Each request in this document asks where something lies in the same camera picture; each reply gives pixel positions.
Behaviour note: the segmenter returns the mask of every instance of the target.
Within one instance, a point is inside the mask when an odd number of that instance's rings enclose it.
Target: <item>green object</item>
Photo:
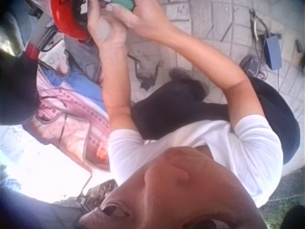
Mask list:
[[[129,9],[130,11],[134,8],[134,1],[133,0],[111,0],[111,3],[117,3],[122,5],[123,7]]]

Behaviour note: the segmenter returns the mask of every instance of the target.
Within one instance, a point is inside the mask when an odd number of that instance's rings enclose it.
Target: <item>hand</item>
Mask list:
[[[151,40],[158,41],[161,36],[174,28],[157,0],[135,0],[133,12],[115,3],[107,5],[106,10],[112,11],[118,19],[140,36]]]
[[[127,28],[113,14],[102,7],[99,0],[88,2],[88,30],[100,50],[120,48],[125,45]]]

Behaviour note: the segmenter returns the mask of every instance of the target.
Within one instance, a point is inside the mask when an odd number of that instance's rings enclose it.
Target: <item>person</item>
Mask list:
[[[188,59],[221,88],[228,105],[203,103],[202,84],[179,76],[131,108],[127,27]],[[90,0],[88,29],[100,50],[108,153],[119,186],[79,224],[266,229],[257,208],[277,187],[284,158],[293,155],[284,145],[299,144],[298,126],[278,92],[174,27],[157,0],[135,0],[133,12]]]

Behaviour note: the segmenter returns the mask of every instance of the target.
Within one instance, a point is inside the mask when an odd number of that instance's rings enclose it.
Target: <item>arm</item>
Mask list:
[[[135,0],[130,11],[117,4],[107,6],[116,17],[141,36],[169,46],[192,62],[224,92],[232,125],[248,115],[262,115],[263,109],[245,73],[213,47],[183,33],[168,22],[157,0]]]
[[[88,29],[99,47],[104,73],[103,100],[109,116],[111,131],[137,130],[131,118],[131,86],[128,76],[127,29],[105,9],[99,0],[90,0]]]

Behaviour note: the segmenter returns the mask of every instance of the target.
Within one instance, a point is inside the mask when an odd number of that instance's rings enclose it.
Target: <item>white t-shirt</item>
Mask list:
[[[283,152],[261,115],[243,118],[234,130],[227,121],[192,123],[148,144],[136,131],[113,131],[108,145],[111,172],[121,185],[170,147],[202,145],[208,145],[213,159],[238,177],[258,208],[268,201],[281,178]]]

